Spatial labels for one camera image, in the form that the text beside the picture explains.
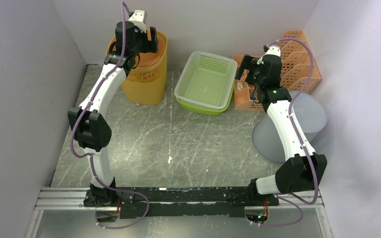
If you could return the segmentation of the orange plastic bucket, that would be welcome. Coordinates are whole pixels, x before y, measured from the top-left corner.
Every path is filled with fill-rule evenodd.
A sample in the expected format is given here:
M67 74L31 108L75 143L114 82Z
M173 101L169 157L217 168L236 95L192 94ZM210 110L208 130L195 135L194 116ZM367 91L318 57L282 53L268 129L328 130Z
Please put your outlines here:
M105 64L116 64L120 59L121 54L116 52L110 52L106 58ZM135 69L137 67L149 67L154 65L158 60L161 59L162 54L158 53L140 53L135 57L134 65L131 65L131 69Z

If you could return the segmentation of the large grey plastic bucket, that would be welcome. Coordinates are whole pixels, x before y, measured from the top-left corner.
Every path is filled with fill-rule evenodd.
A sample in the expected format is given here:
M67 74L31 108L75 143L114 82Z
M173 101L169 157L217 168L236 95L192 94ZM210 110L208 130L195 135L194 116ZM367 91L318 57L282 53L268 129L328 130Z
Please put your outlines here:
M307 138L312 142L327 123L325 109L313 96L301 93L293 104L298 122ZM285 152L277 129L269 116L265 116L252 131L255 150L268 162L285 163Z

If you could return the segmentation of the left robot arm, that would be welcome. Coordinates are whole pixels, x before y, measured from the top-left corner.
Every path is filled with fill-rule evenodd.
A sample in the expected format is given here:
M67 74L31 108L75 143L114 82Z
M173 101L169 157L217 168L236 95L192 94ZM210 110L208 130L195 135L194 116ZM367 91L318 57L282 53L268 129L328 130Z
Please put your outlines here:
M105 115L117 87L136 67L136 59L141 54L159 51L157 30L131 20L119 22L108 50L96 84L84 101L67 113L71 127L70 141L77 142L83 149L83 153L79 154L71 144L71 152L78 158L88 159L92 174L91 194L105 206L115 204L118 198L107 153L112 130Z

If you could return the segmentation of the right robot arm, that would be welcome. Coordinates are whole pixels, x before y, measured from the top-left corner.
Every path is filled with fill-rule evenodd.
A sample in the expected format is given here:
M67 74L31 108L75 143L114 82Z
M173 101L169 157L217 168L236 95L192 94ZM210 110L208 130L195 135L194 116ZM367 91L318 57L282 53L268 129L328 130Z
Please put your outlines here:
M240 79L248 71L247 83L255 86L257 100L272 120L285 154L284 164L274 175L254 181L256 187L248 191L248 200L253 205L264 202L267 194L318 190L327 166L326 156L315 151L301 129L293 110L294 99L280 85L281 68L279 56L244 55L235 76Z

